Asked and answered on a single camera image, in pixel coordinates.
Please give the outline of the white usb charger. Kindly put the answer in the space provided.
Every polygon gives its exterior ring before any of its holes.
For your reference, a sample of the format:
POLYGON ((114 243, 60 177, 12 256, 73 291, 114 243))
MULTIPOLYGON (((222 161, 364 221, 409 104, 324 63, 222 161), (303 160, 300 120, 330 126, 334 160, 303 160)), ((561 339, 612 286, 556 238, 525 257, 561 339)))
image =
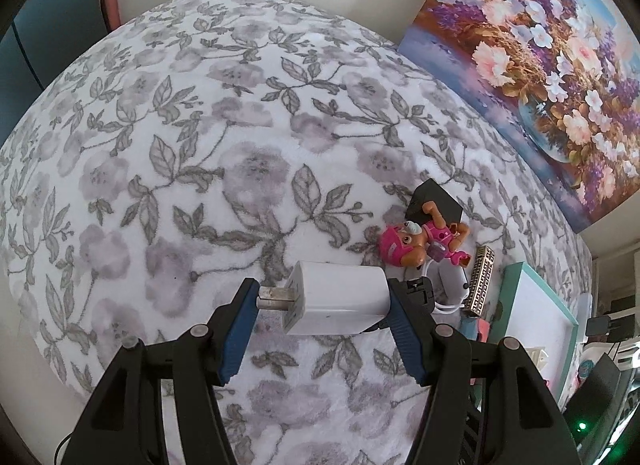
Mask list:
POLYGON ((256 307, 280 311, 288 335, 355 335, 386 317, 390 291, 378 267, 299 261, 283 285, 262 285, 256 307))

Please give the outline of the white hair claw clip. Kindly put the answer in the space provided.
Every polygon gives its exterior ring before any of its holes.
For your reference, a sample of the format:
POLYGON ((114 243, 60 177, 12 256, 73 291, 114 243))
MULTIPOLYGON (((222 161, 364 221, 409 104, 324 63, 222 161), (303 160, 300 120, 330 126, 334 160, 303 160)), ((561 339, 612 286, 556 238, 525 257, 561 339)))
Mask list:
POLYGON ((549 363, 549 355, 544 347, 530 347, 526 349, 526 352, 539 371, 544 370, 544 367, 549 363))

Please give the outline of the orange blue box cutter toy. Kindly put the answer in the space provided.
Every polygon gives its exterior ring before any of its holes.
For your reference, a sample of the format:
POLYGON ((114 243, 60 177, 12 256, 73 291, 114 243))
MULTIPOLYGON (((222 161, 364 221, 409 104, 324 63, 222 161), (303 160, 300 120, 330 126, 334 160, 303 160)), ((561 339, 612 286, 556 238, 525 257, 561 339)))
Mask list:
POLYGON ((470 341, 486 343, 490 332, 490 323, 480 317, 462 315, 458 331, 470 341))

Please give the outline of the teal white shallow box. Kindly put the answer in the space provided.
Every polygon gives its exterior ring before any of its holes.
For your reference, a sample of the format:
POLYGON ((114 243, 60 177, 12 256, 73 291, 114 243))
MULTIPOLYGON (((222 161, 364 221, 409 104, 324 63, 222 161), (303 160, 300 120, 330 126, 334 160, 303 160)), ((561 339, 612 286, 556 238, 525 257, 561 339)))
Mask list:
POLYGON ((528 263, 504 269, 498 305, 502 314, 491 323, 489 343, 511 336, 525 349, 541 348, 548 361, 540 374, 560 402, 574 358, 578 321, 528 263))

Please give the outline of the gold patterned lighter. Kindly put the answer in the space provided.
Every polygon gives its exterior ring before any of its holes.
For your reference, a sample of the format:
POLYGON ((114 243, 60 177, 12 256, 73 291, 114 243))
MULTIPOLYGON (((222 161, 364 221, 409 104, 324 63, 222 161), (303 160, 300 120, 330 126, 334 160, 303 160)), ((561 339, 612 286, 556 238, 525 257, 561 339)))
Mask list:
POLYGON ((473 317, 483 315, 494 266, 495 252, 488 245, 480 245, 475 253, 474 266, 469 280, 469 295, 462 305, 462 310, 467 315, 473 317))

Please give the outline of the white smart watch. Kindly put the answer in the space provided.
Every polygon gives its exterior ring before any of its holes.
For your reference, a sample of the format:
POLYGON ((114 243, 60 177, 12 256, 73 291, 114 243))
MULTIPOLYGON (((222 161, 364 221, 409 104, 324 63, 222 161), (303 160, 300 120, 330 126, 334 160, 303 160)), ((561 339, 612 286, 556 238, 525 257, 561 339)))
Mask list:
POLYGON ((434 291, 433 312, 436 315, 456 313, 469 297, 470 285, 464 269, 449 259, 442 259, 439 263, 430 259, 422 265, 421 275, 431 282, 434 291))

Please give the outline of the pink dog toy figure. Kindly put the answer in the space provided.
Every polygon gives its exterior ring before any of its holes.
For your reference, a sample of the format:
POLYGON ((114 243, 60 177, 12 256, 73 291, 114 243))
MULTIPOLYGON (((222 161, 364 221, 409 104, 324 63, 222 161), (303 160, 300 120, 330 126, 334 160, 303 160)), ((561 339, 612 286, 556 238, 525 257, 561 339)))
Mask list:
POLYGON ((471 255, 461 249, 470 229, 464 222, 447 222, 434 201, 422 205, 427 221, 407 219, 388 226, 378 238, 378 254, 385 265, 419 268, 424 263, 447 259, 454 266, 466 268, 471 255))

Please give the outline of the black power adapter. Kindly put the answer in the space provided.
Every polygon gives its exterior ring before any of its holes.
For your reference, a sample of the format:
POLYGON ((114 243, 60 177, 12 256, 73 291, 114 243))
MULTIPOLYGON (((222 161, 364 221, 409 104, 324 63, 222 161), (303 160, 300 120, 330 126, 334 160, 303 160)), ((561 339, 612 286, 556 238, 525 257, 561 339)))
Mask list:
POLYGON ((431 216, 423 211, 426 202, 434 202, 447 225, 461 222, 462 206, 434 179, 427 179, 413 191, 405 219, 424 225, 431 216))

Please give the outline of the floral patterned blanket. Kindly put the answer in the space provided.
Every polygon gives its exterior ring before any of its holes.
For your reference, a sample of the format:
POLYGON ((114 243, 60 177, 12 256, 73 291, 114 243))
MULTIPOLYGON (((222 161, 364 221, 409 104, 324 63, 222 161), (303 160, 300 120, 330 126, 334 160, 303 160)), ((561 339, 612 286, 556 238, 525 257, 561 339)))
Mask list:
POLYGON ((11 403, 44 463, 120 341, 168 341, 243 277, 378 262, 426 179, 496 265, 567 306, 586 245, 510 144, 382 37, 295 0, 172 0, 79 56, 1 150, 11 403))

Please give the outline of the flower bouquet painting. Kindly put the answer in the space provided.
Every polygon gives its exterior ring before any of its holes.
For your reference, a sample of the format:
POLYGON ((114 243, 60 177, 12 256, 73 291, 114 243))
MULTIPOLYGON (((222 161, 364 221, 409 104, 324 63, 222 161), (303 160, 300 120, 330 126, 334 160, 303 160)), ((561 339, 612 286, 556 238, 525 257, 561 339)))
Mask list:
POLYGON ((425 0, 399 46, 512 144, 575 231, 639 188, 639 43, 614 0, 425 0))

